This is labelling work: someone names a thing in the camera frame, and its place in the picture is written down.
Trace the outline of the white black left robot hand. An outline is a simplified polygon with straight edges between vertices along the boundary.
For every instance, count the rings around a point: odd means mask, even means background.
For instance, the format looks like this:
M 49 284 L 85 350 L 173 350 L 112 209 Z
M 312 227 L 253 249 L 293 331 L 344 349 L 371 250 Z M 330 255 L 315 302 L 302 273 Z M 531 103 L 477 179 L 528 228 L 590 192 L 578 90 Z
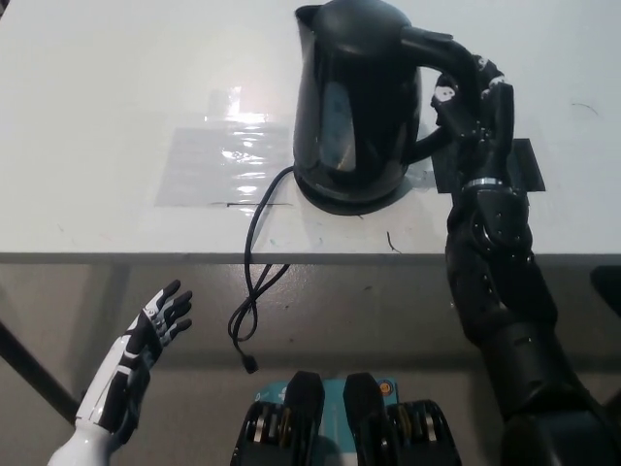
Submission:
M 76 414 L 126 443 L 137 428 L 150 370 L 163 350 L 192 320 L 192 292 L 178 294 L 180 281 L 160 289 L 112 344 Z

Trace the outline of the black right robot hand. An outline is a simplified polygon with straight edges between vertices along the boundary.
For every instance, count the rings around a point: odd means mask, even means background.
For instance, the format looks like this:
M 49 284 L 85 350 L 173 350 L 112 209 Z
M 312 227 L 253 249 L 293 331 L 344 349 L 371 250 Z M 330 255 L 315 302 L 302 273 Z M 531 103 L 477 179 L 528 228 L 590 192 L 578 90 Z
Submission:
M 437 125 L 457 146 L 460 184 L 509 185 L 507 159 L 514 136 L 514 88 L 494 62 L 473 56 L 475 88 L 466 91 L 442 74 L 431 105 Z

